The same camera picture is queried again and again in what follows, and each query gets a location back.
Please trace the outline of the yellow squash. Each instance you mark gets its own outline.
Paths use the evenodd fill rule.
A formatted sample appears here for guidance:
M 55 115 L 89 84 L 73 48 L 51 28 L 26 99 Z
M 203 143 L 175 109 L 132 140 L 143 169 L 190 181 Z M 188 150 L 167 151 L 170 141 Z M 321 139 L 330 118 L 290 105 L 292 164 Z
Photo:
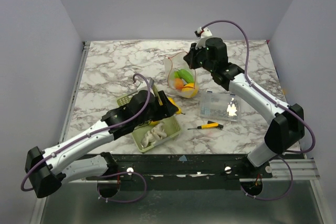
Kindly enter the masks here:
M 160 123 L 160 121 L 151 121 L 149 125 L 156 126 Z

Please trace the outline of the yellow lemon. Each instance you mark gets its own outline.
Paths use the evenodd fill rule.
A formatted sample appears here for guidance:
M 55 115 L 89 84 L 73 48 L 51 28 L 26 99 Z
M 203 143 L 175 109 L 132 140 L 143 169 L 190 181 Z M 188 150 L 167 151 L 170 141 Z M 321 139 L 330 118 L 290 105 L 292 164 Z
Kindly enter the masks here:
M 178 106 L 171 97 L 168 97 L 168 100 L 176 107 L 176 112 L 175 112 L 176 115 L 179 115 L 179 114 L 185 115 L 185 113 L 182 111 L 181 107 Z

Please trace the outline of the green perforated plastic basket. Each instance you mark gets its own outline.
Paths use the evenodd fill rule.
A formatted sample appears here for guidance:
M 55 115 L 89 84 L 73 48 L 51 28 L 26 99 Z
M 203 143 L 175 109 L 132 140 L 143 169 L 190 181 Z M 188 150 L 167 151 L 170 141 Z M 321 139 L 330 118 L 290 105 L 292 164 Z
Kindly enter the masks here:
M 144 111 L 127 123 L 133 127 L 131 136 L 141 153 L 179 136 L 181 126 L 175 114 L 181 110 L 168 98 L 164 91 L 153 91 Z

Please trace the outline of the green bitter cucumber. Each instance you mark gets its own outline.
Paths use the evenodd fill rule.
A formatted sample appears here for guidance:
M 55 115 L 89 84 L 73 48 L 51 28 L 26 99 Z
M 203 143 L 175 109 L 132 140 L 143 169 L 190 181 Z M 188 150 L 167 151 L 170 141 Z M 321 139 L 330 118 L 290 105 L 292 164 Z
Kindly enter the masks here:
M 186 69 L 180 69 L 179 74 L 186 83 L 194 83 L 194 77 Z

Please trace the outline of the peach fruit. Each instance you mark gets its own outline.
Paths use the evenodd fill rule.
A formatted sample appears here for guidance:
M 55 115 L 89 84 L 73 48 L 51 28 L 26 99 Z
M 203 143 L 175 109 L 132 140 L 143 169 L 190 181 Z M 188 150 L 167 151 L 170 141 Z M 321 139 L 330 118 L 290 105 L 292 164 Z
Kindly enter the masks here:
M 180 79 L 180 78 L 175 78 L 175 79 L 174 79 L 174 87 L 175 87 L 175 89 L 177 89 L 177 90 L 182 90 L 183 87 L 184 87 L 184 82 L 183 82 L 183 80 Z

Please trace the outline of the orange fruit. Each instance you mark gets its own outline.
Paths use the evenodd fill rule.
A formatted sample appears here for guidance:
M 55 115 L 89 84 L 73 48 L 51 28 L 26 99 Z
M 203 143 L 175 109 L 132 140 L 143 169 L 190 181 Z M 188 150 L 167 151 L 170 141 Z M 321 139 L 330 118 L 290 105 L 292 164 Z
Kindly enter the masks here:
M 188 83 L 182 88 L 182 92 L 189 92 L 189 91 L 195 91 L 195 84 L 194 83 Z

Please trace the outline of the clear zip bag orange zipper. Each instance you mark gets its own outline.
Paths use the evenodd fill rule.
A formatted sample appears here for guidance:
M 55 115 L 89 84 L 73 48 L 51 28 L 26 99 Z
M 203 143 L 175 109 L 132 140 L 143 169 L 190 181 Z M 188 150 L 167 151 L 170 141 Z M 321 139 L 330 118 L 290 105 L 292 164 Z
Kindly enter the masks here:
M 166 55 L 163 59 L 166 81 L 168 87 L 175 95 L 191 99 L 199 91 L 195 69 L 190 69 L 184 60 L 187 52 L 181 51 Z

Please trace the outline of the light green pepper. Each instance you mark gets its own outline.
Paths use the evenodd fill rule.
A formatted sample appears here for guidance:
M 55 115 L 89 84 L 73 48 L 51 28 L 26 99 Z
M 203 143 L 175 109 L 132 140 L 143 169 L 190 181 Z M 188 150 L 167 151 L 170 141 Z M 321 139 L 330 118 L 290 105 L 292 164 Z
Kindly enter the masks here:
M 174 78 L 179 78 L 179 79 L 181 78 L 179 71 L 174 71 L 173 76 Z

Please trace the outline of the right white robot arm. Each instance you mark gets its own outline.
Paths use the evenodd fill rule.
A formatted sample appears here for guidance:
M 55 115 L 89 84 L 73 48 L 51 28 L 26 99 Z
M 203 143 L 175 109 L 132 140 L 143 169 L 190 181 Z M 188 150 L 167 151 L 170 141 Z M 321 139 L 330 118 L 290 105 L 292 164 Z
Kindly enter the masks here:
M 202 48 L 196 45 L 192 43 L 183 58 L 188 66 L 207 70 L 216 84 L 247 102 L 269 124 L 263 143 L 247 154 L 241 165 L 246 177 L 255 177 L 261 165 L 284 153 L 304 137 L 303 108 L 298 104 L 288 105 L 248 81 L 244 70 L 229 62 L 227 47 L 222 39 L 209 38 Z

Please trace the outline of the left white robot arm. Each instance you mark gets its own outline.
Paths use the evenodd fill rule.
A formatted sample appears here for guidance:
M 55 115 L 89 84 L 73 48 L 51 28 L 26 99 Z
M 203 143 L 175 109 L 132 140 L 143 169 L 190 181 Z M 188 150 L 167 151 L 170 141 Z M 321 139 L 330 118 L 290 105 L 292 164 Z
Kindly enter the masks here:
M 82 157 L 93 149 L 130 134 L 146 122 L 160 121 L 172 117 L 178 111 L 164 91 L 154 95 L 141 90 L 131 100 L 108 111 L 94 125 L 77 136 L 55 146 L 41 150 L 35 146 L 26 157 L 21 190 L 31 191 L 37 198 L 45 198 L 56 192 L 63 183 L 84 177 L 102 176 L 112 179 L 116 166 L 108 154 L 99 154 L 90 160 L 90 165 L 80 166 Z

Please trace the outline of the white mushroom cluster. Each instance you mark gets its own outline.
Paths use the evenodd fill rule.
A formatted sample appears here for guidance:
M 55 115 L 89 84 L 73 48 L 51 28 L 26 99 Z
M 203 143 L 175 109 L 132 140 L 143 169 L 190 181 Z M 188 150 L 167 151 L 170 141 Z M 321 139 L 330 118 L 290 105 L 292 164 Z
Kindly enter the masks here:
M 146 148 L 150 144 L 163 140 L 166 137 L 167 137 L 167 133 L 165 132 L 165 129 L 163 128 L 163 123 L 159 123 L 158 125 L 154 126 L 153 128 L 151 128 L 145 133 L 144 138 L 141 141 L 141 146 L 143 148 Z

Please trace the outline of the clear plastic parts box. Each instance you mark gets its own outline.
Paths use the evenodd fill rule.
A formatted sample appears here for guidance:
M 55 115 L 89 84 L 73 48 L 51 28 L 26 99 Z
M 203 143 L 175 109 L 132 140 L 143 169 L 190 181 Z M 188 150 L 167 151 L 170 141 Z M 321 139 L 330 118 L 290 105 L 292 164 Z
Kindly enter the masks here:
M 199 107 L 199 116 L 203 118 L 233 122 L 241 119 L 241 99 L 232 93 L 203 92 Z

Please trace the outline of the yellow handled screwdriver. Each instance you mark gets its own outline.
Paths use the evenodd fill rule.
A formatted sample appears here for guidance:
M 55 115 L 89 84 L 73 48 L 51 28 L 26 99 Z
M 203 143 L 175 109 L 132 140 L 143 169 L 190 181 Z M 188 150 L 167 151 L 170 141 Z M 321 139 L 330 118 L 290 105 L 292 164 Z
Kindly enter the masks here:
M 189 128 L 188 130 L 204 130 L 204 129 L 219 129 L 222 130 L 223 129 L 223 125 L 217 123 L 217 122 L 212 122 L 212 121 L 208 121 L 207 124 L 203 124 L 197 127 L 193 127 L 193 128 Z

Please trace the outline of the black mounting rail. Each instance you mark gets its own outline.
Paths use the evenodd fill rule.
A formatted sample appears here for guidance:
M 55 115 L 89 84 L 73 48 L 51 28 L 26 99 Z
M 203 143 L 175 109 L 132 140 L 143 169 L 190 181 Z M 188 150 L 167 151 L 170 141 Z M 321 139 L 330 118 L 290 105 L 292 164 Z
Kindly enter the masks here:
M 119 184 L 124 191 L 239 190 L 240 180 L 271 178 L 269 162 L 246 166 L 244 154 L 113 154 L 111 178 L 87 177 L 104 188 Z

